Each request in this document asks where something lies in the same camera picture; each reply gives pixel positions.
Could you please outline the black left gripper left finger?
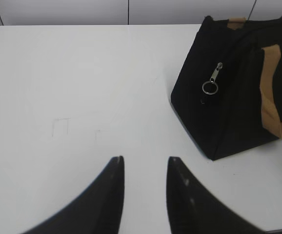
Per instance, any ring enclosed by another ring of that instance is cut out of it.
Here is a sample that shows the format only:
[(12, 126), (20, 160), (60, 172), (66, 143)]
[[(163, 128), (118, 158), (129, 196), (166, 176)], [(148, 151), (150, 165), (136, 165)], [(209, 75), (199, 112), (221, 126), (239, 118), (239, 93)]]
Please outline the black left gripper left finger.
[(26, 234), (117, 234), (124, 203), (124, 158), (110, 159), (70, 204)]

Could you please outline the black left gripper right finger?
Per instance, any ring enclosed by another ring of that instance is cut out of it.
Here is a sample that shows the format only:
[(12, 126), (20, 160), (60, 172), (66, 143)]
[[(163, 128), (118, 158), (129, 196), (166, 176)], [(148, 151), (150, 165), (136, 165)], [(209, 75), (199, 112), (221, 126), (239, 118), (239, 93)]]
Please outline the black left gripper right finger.
[(262, 234), (214, 197), (181, 158), (168, 160), (166, 206), (173, 234)]

